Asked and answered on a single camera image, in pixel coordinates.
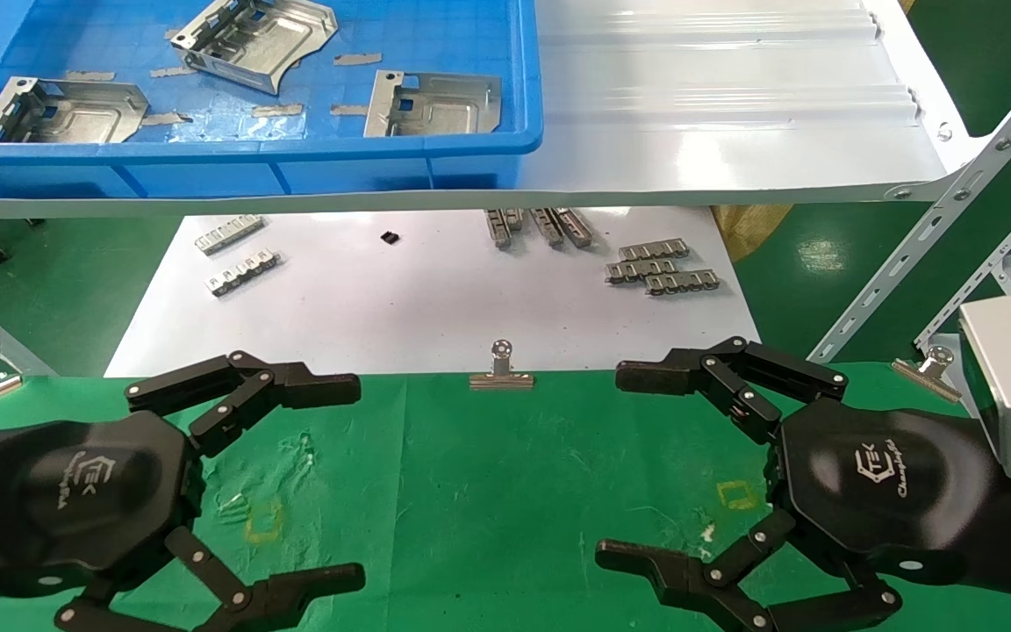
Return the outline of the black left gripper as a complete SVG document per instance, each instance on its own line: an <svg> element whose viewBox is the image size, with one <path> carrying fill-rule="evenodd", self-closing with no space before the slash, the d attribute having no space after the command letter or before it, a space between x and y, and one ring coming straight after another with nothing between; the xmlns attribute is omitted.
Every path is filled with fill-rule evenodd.
<svg viewBox="0 0 1011 632"><path fill-rule="evenodd" d="M219 600L194 631L295 628L314 600L361 591L364 568L326 565L243 585L186 528L204 489L197 453L219 456L278 407L345 407L361 396L357 375L318 376L304 363L233 351L128 385L137 413L124 419L0 429L0 596L88 584L57 612L61 631L176 631L110 608L116 588L143 584L173 557ZM189 437L161 418L209 401Z"/></svg>

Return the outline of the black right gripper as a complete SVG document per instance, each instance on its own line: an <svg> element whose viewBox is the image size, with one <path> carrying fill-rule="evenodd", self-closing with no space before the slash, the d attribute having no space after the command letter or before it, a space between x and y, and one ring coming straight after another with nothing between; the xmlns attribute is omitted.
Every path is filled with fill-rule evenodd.
<svg viewBox="0 0 1011 632"><path fill-rule="evenodd" d="M699 394L755 444L778 435L778 498L791 513L771 512L710 563L678 549L598 542L601 568L647 579L663 607L703 614L722 631L859 631L903 607L875 572L930 585L993 580L1000 556L987 512L1000 471L974 421L836 403L848 385L842 373L741 336L672 348L658 363L622 361L615 385ZM813 404L782 423L757 387ZM751 599L741 583L789 540L823 571L839 573L846 591L769 607Z"/></svg>

